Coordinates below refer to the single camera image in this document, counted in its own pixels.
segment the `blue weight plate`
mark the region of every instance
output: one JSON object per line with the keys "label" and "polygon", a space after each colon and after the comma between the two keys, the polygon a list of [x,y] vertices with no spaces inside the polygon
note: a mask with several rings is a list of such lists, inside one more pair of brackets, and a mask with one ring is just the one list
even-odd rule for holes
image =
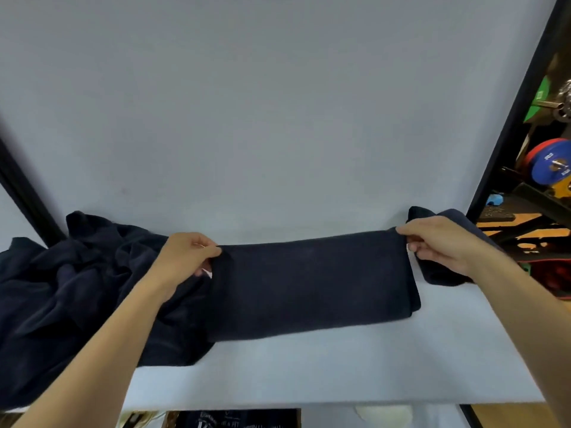
{"label": "blue weight plate", "polygon": [[[567,163],[568,167],[553,171],[554,160]],[[571,141],[561,141],[542,149],[530,162],[531,176],[540,185],[553,185],[571,174]]]}

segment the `red weight plate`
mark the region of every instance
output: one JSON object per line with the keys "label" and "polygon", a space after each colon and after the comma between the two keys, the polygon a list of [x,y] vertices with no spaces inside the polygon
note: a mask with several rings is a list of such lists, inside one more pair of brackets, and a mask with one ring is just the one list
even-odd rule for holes
{"label": "red weight plate", "polygon": [[524,161],[521,164],[524,174],[526,176],[529,176],[529,170],[530,170],[529,165],[531,164],[533,158],[535,158],[540,151],[542,151],[545,147],[549,145],[560,143],[561,141],[567,141],[567,139],[553,138],[552,140],[544,141],[543,143],[538,144],[534,148],[532,148],[532,150],[525,156]]}

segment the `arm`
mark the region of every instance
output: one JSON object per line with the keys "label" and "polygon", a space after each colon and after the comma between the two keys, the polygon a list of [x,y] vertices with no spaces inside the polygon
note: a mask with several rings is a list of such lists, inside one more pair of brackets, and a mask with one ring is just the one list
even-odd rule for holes
{"label": "arm", "polygon": [[198,233],[169,237],[147,274],[14,428],[112,428],[162,303],[221,250]]}
{"label": "arm", "polygon": [[470,277],[564,427],[571,427],[571,313],[514,261],[442,216],[397,228],[419,259]]}

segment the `hand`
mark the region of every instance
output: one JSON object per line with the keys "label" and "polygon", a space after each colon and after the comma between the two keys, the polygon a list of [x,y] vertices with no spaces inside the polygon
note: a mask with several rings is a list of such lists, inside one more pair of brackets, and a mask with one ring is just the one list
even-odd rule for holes
{"label": "hand", "polygon": [[175,233],[168,238],[145,278],[165,290],[166,301],[193,273],[200,276],[203,269],[211,272],[208,259],[221,253],[216,243],[203,234]]}
{"label": "hand", "polygon": [[501,255],[496,249],[444,216],[413,219],[396,229],[407,237],[408,249],[419,259],[435,261],[472,278],[472,265],[483,255]]}

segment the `left hand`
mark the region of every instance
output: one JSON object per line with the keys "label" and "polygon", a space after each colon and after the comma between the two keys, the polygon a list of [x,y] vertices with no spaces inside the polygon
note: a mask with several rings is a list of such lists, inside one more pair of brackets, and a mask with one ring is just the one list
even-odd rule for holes
{"label": "left hand", "polygon": [[202,269],[211,271],[208,259],[221,253],[216,243],[203,234],[175,233],[168,238],[145,277],[165,290],[166,301],[190,275],[200,276]]}

